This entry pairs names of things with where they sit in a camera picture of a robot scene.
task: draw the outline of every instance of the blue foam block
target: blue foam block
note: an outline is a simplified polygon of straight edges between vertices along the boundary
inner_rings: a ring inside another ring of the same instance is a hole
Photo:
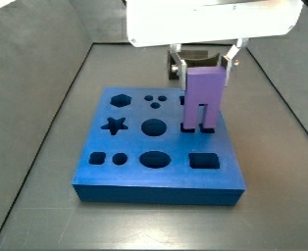
[[[222,116],[182,132],[175,88],[107,87],[72,184],[82,201],[234,205],[246,189]]]

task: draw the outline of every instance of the white robot body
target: white robot body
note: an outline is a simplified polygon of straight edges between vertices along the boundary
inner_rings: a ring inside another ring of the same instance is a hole
[[[143,47],[283,35],[301,9],[299,0],[127,0],[128,40]]]

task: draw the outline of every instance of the cutout hole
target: cutout hole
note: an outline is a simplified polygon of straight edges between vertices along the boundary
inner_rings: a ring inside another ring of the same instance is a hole
[[[203,128],[203,124],[200,124],[200,133],[215,133],[214,128]]]
[[[151,151],[145,152],[140,156],[140,163],[151,169],[160,169],[168,166],[170,164],[170,157],[166,153],[157,152],[157,151]]]
[[[149,119],[141,124],[141,131],[147,136],[156,137],[166,133],[167,125],[161,120]]]
[[[127,163],[127,155],[124,153],[116,153],[112,157],[115,165],[121,166]]]
[[[101,126],[101,129],[108,129],[109,134],[115,135],[120,129],[128,129],[128,127],[124,125],[125,118],[121,118],[119,120],[115,120],[113,118],[107,119],[107,124]]]
[[[105,160],[105,153],[104,152],[92,152],[89,158],[91,165],[101,165]]]
[[[151,103],[151,107],[152,107],[153,109],[157,109],[157,108],[159,108],[159,103],[156,103],[156,102]]]
[[[183,123],[180,124],[179,130],[180,130],[180,132],[186,132],[186,133],[194,133],[195,132],[194,129],[184,129],[183,128]]]
[[[190,153],[190,167],[192,169],[218,169],[219,160],[216,153]]]
[[[179,104],[184,106],[184,96],[179,96]]]
[[[166,101],[167,100],[167,97],[166,96],[157,96],[157,101]]]
[[[153,100],[153,97],[152,97],[151,95],[147,95],[147,96],[144,97],[144,99],[145,99],[147,101],[152,101],[152,100]]]
[[[131,100],[132,98],[128,95],[120,94],[111,98],[109,104],[120,108],[120,107],[128,106],[131,104]]]

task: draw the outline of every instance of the metal bracket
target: metal bracket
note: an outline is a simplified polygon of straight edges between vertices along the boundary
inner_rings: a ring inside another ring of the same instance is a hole
[[[227,86],[228,77],[230,77],[230,71],[232,70],[234,64],[232,64],[232,58],[238,54],[242,48],[244,48],[249,44],[249,38],[239,38],[236,40],[236,45],[232,45],[227,54],[220,59],[220,65],[226,69],[226,80],[224,80],[224,86]]]
[[[179,76],[180,89],[187,89],[187,63],[180,59],[178,52],[180,52],[180,44],[170,44],[170,56],[172,57],[176,67],[172,66],[172,71],[176,71]]]

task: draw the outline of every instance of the hexagon-shaped hole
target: hexagon-shaped hole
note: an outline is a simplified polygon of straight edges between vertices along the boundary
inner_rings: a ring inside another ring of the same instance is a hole
[[[109,104],[116,107],[124,107],[131,104],[132,98],[125,94],[119,94],[111,98]]]

